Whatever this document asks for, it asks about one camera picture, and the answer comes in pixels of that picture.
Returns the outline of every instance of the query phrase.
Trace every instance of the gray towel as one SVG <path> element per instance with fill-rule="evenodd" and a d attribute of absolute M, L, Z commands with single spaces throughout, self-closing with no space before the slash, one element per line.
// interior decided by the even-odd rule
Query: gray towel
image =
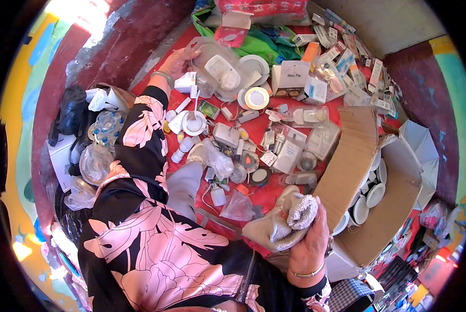
<path fill-rule="evenodd" d="M 317 212 L 315 197 L 294 192 L 281 206 L 247 223 L 242 233 L 271 252 L 286 250 L 304 238 Z"/>

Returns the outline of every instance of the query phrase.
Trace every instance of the zipper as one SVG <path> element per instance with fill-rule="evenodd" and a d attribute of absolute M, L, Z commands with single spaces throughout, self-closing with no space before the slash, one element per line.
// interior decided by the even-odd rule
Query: zipper
<path fill-rule="evenodd" d="M 242 283 L 240 284 L 240 290 L 236 294 L 235 301 L 238 303 L 245 303 L 245 298 L 247 297 L 247 287 L 249 286 L 250 273 L 252 272 L 252 267 L 254 266 L 255 250 L 252 250 L 252 257 L 250 258 L 249 269 L 247 274 L 243 276 Z"/>

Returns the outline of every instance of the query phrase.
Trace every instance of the shoe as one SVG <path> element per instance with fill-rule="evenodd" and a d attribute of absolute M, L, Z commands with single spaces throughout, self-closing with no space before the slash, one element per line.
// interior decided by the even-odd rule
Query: shoe
<path fill-rule="evenodd" d="M 188 153 L 186 163 L 191 161 L 198 161 L 202 165 L 203 170 L 207 167 L 207 159 L 205 156 L 204 144 L 202 142 L 195 144 Z"/>

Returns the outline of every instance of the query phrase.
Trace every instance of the orange box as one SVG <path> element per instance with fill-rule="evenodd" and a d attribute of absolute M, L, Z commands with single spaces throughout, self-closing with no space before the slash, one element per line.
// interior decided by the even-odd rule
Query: orange box
<path fill-rule="evenodd" d="M 311 66 L 309 67 L 309 71 L 313 72 L 316 68 L 316 61 L 321 54 L 321 46 L 318 42 L 310 42 L 307 47 L 304 55 L 300 59 L 301 61 L 310 62 Z"/>

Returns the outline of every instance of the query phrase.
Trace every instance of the houndstooth fabric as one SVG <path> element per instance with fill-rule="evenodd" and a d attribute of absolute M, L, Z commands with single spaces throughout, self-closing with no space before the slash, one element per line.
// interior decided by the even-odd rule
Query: houndstooth fabric
<path fill-rule="evenodd" d="M 344 279 L 332 289 L 328 307 L 332 312 L 340 312 L 367 295 L 372 295 L 372 300 L 375 297 L 374 292 L 365 283 L 355 278 Z"/>

